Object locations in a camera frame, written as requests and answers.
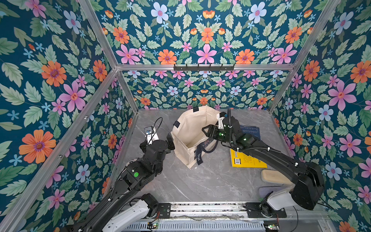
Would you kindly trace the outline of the yellow spine book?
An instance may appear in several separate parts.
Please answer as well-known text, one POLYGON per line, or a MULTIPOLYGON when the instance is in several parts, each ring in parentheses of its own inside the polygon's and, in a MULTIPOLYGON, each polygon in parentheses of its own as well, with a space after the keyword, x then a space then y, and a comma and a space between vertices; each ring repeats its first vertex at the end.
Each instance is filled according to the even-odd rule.
POLYGON ((231 164, 235 168, 261 168, 266 169, 268 165, 256 158, 247 156, 244 153, 230 149, 231 164))

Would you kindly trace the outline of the metal hook rail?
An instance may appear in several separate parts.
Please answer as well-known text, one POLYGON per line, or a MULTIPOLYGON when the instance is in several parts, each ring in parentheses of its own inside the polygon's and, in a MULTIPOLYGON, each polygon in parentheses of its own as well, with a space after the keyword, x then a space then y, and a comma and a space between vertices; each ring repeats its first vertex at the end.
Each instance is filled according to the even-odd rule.
POLYGON ((191 72, 198 72, 198 71, 212 71, 212 72, 219 72, 219 71, 233 71, 235 65, 224 65, 224 64, 184 64, 184 65, 174 65, 174 71, 191 71, 191 72))

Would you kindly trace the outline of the cream canvas tote bag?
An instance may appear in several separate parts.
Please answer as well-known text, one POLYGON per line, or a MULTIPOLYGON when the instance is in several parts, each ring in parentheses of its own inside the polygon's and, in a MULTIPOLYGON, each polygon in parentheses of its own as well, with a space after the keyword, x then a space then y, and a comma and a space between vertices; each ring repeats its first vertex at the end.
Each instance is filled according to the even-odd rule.
POLYGON ((220 111, 209 106, 195 107, 185 111, 175 122, 171 135, 176 157, 187 167, 200 165, 202 156, 211 153, 216 140, 208 138, 202 129, 218 124, 220 111))

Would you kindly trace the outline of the purple flat pad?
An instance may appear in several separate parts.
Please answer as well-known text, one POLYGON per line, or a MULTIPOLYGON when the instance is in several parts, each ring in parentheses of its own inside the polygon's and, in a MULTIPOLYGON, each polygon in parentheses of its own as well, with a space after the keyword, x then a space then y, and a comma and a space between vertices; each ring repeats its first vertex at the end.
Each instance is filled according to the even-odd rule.
POLYGON ((260 198, 265 198, 267 195, 271 194, 272 192, 280 191, 285 189, 285 186, 265 186, 260 187, 258 190, 260 198))

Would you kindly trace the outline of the beige sponge block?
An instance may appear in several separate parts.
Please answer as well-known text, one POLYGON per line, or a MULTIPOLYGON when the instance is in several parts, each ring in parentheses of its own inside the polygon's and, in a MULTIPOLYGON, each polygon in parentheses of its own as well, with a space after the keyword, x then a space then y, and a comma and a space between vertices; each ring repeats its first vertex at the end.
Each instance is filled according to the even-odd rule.
POLYGON ((261 179, 263 182, 280 185, 293 185, 293 183, 283 174, 276 170, 264 169, 261 171, 261 179))

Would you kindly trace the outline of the aluminium front rail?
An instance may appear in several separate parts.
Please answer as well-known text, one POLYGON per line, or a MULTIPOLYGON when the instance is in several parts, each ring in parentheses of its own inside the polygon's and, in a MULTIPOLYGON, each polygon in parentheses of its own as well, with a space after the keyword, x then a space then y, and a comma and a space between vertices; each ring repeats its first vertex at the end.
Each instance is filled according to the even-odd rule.
POLYGON ((148 219, 143 202, 114 216, 102 232, 335 232, 323 207, 284 208, 287 218, 249 218, 244 202, 170 202, 170 218, 148 219))

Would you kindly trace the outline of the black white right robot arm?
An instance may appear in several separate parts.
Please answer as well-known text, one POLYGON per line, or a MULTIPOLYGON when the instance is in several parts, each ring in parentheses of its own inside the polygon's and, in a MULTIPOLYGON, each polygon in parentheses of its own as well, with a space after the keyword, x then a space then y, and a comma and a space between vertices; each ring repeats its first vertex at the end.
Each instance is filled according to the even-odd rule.
POLYGON ((244 133, 240 127, 208 125, 202 129, 208 137, 228 143, 228 147, 247 156, 256 158, 288 178, 292 185, 280 191, 267 194, 258 211, 271 217, 286 207, 300 206, 313 210, 325 190, 324 178, 318 164, 303 163, 272 148, 258 137, 244 133))

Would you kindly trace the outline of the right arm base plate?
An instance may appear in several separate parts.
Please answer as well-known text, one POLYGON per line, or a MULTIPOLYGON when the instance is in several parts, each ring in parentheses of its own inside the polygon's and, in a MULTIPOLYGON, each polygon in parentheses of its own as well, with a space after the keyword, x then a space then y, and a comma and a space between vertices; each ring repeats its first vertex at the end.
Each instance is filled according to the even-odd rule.
POLYGON ((262 206, 261 203, 245 203, 243 208, 246 209, 249 218, 287 218, 284 209, 273 210, 269 205, 262 206))

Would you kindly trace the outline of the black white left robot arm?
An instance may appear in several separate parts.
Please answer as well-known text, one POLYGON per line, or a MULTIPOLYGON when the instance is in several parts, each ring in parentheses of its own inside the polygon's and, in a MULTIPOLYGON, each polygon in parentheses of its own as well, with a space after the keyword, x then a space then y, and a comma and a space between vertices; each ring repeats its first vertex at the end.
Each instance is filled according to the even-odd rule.
POLYGON ((62 232, 102 232, 116 212, 162 172, 165 157, 175 145, 168 134, 166 140, 158 139, 149 145, 143 142, 140 148, 144 155, 126 167, 103 200, 80 222, 63 227, 62 232))

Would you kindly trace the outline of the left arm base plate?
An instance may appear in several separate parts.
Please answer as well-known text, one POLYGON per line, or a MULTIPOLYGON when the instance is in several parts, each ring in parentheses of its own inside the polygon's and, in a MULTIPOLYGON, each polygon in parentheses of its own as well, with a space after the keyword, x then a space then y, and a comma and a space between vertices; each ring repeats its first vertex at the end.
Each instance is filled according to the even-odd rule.
POLYGON ((159 219, 159 218, 170 218, 171 203, 159 203, 159 201, 150 193, 145 194, 141 197, 147 204, 149 210, 146 218, 148 219, 159 219))

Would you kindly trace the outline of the navy barcode back cover book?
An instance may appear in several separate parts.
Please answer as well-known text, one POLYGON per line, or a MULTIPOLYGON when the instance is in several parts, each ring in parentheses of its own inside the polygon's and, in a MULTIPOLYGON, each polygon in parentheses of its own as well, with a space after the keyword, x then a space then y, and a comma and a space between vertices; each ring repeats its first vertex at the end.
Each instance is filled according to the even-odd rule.
POLYGON ((260 128, 259 127, 241 125, 240 128, 241 128, 243 133, 251 134, 251 135, 257 137, 258 139, 261 139, 260 128))

